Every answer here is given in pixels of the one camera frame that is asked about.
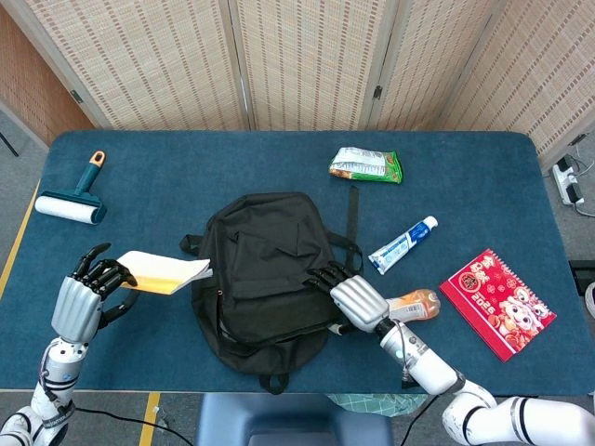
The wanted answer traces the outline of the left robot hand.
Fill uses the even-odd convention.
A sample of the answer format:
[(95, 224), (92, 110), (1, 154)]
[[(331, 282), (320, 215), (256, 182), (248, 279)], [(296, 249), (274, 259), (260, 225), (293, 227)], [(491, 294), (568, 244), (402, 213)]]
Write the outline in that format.
[(130, 270), (119, 261), (98, 259), (110, 247), (109, 243), (92, 247), (62, 281), (51, 325), (70, 344), (88, 343), (97, 331), (124, 316), (139, 298), (139, 291), (132, 289), (122, 303), (104, 308), (108, 296), (121, 285), (137, 284)]

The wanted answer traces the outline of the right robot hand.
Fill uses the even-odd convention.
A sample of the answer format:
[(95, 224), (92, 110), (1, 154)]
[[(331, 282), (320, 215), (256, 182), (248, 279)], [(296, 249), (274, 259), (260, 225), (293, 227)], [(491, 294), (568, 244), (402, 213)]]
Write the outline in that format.
[(308, 269), (304, 285), (329, 295), (355, 328), (380, 338), (394, 329), (387, 300), (361, 275), (330, 261), (325, 267)]

